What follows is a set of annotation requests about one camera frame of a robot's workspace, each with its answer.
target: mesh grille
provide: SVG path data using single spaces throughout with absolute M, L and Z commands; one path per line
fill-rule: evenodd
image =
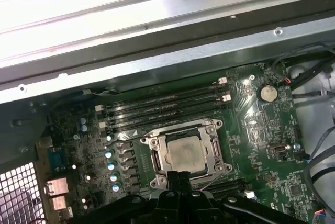
M 1 174 L 0 223 L 28 224 L 38 218 L 44 213 L 33 163 Z

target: gray metal surface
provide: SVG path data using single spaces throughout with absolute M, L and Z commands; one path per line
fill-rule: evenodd
M 119 91 L 125 91 L 262 61 L 302 45 L 331 40 L 335 37 L 335 17 L 281 28 L 280 35 L 275 30 L 86 72 L 62 73 L 46 81 L 34 83 L 34 79 L 30 79 L 28 84 L 14 88 L 1 89 L 0 86 L 0 104 L 66 89 L 71 92 L 88 85 L 114 86 Z
M 7 0 L 0 3 L 0 68 L 293 1 Z
M 303 64 L 306 69 L 312 67 L 315 62 Z M 314 79 L 298 88 L 294 93 L 300 94 L 305 92 L 320 91 L 326 89 L 335 91 L 335 72 L 330 76 L 321 73 Z M 319 97 L 310 99 L 296 99 L 297 113 L 301 131 L 303 133 L 304 147 L 306 153 L 311 154 L 322 134 L 334 125 L 335 118 L 335 100 L 331 97 Z M 332 132 L 321 146 L 316 155 L 328 149 L 335 144 L 335 132 Z M 335 165 L 335 156 L 328 158 L 312 170 L 312 175 L 318 171 Z M 333 193 L 335 191 L 335 174 L 330 173 L 320 178 L 315 187 L 319 194 L 325 199 L 327 204 L 335 209 L 335 199 Z

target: cable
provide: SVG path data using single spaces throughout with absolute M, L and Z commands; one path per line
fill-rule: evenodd
M 200 189 L 200 191 L 205 190 L 207 187 L 209 187 L 211 184 L 213 184 L 215 181 L 217 181 L 218 179 L 222 178 L 225 175 L 225 173 L 221 173 L 220 175 L 218 175 L 214 180 L 212 180 L 211 182 L 209 182 L 206 186 L 204 186 L 203 188 Z
M 332 173 L 332 172 L 335 172 L 335 166 L 332 166 L 332 167 L 328 167 L 328 168 L 325 168 L 319 172 L 317 172 L 316 174 L 313 175 L 312 177 L 312 182 L 313 184 L 318 180 L 320 179 L 322 176 L 328 174 L 328 173 Z
M 307 93 L 303 93 L 303 94 L 292 94 L 292 97 L 294 99 L 297 99 L 297 98 L 310 98 L 310 97 L 318 97 L 318 96 L 322 96 L 322 92 L 321 91 L 307 92 Z
M 313 216 L 312 224 L 316 224 L 316 220 L 320 217 L 325 217 L 326 215 L 324 214 L 317 214 Z
M 306 72 L 300 74 L 295 80 L 294 83 L 291 85 L 291 90 L 295 90 L 302 86 L 303 84 L 307 83 L 309 80 L 313 79 L 315 76 L 317 76 L 319 73 L 321 73 L 326 67 L 329 67 L 330 65 L 335 63 L 335 57 L 331 56 L 329 58 L 326 58 L 323 61 L 320 61 L 316 65 L 314 65 L 312 68 L 307 70 Z
M 47 224 L 49 224 L 49 221 L 48 221 L 47 218 L 36 218 L 36 219 L 32 220 L 31 222 L 29 222 L 28 224 L 37 224 L 39 221 L 41 223 L 42 223 L 42 221 L 45 221 Z
M 332 47 L 328 46 L 325 43 L 322 42 L 317 42 L 317 43 L 311 43 L 311 44 L 307 44 L 305 46 L 302 46 L 300 48 L 297 48 L 295 50 L 289 51 L 286 54 L 284 54 L 283 56 L 277 58 L 273 64 L 271 65 L 271 69 L 279 76 L 281 77 L 286 83 L 290 84 L 291 89 L 294 90 L 298 87 L 300 87 L 301 85 L 303 85 L 304 83 L 308 82 L 309 80 L 311 80 L 314 76 L 316 76 L 317 74 L 319 74 L 321 71 L 323 71 L 323 69 L 325 68 L 324 65 L 329 66 L 332 65 L 333 63 L 335 63 L 335 57 L 332 55 L 328 58 L 326 58 L 325 60 L 321 61 L 320 63 L 316 64 L 313 68 L 311 68 L 310 70 L 306 71 L 305 73 L 302 73 L 298 78 L 296 78 L 295 80 L 290 80 L 289 78 L 287 78 L 284 74 L 279 73 L 276 70 L 276 65 L 289 57 L 292 57 L 293 55 L 295 55 L 296 53 L 302 51 L 302 50 L 306 50 L 309 48 L 313 48 L 313 47 L 322 47 L 324 49 L 326 49 L 327 51 L 331 52 L 333 55 L 335 55 L 335 51 L 333 50 Z
M 318 143 L 316 144 L 313 152 L 310 154 L 310 158 L 313 159 L 315 154 L 319 151 L 320 147 L 322 146 L 323 142 L 326 140 L 326 138 L 330 135 L 332 131 L 335 130 L 335 126 L 330 127 L 327 131 L 324 132 L 324 134 L 319 139 Z
M 335 96 L 335 93 L 330 92 L 330 91 L 324 91 L 324 92 L 315 91 L 315 92 L 307 92 L 307 93 L 302 93 L 302 94 L 292 94 L 293 99 L 311 98 L 311 97 L 320 97 L 320 96 Z
M 305 183 L 306 186 L 312 191 L 312 193 L 315 196 L 315 199 L 320 202 L 324 209 L 329 212 L 329 214 L 332 217 L 335 217 L 335 212 L 328 206 L 328 204 L 322 199 L 322 197 L 319 195 L 319 193 L 316 191 L 311 176 L 310 176 L 310 169 L 312 169 L 314 166 L 316 166 L 317 164 L 319 164 L 320 162 L 324 161 L 325 159 L 333 156 L 335 154 L 335 145 L 330 147 L 329 149 L 327 149 L 326 151 L 320 153 L 319 155 L 317 155 L 314 159 L 312 159 L 307 166 L 304 169 L 304 179 L 305 179 Z

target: cpu socket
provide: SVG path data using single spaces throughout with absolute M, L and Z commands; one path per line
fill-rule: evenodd
M 189 171 L 192 185 L 206 183 L 215 175 L 229 173 L 217 136 L 221 120 L 200 119 L 150 131 L 141 138 L 151 150 L 151 160 L 156 173 L 152 188 L 166 189 L 168 171 Z

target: motherboard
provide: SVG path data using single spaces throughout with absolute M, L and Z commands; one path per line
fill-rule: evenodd
M 313 217 L 291 90 L 268 63 L 106 94 L 55 110 L 50 122 L 49 196 L 61 219 L 149 197 L 168 171 L 190 171 L 192 187 L 216 199 L 239 194 Z

